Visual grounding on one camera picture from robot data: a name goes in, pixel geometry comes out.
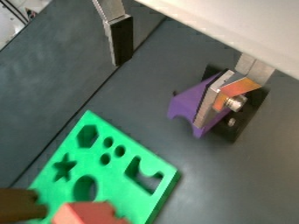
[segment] table surface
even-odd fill
[[[31,183],[89,109],[180,170],[180,182],[154,223],[297,223],[297,80],[274,72],[270,92],[234,143],[212,132],[194,139],[186,121],[165,117],[173,91],[181,92],[200,82],[208,64],[232,68],[237,59],[238,52],[166,19],[13,186],[26,187]],[[89,59],[82,62],[82,67],[95,63]]]
[[[124,0],[134,48],[164,15]],[[0,187],[10,186],[109,75],[108,38],[91,1],[53,0],[0,52]]]

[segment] metal bracket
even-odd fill
[[[91,0],[102,19],[112,63],[120,66],[133,55],[133,18],[125,14],[121,0]]]
[[[202,128],[224,108],[238,112],[248,100],[244,94],[265,85],[273,71],[270,66],[242,53],[236,72],[228,70],[206,87],[193,125]]]

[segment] orange block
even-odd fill
[[[75,202],[63,204],[54,214],[51,224],[128,224],[114,217],[114,208],[106,202]]]

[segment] purple block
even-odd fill
[[[202,93],[205,90],[205,86],[213,81],[213,79],[218,76],[218,73],[204,80],[198,85],[190,87],[182,93],[177,94],[169,104],[166,117],[173,119],[176,116],[184,117],[192,126],[192,134],[194,137],[200,138],[213,127],[213,125],[220,121],[220,119],[228,114],[229,109],[225,108],[210,120],[210,122],[201,128],[196,128],[192,124],[192,119],[196,115],[196,110],[198,107],[198,103],[201,101]]]

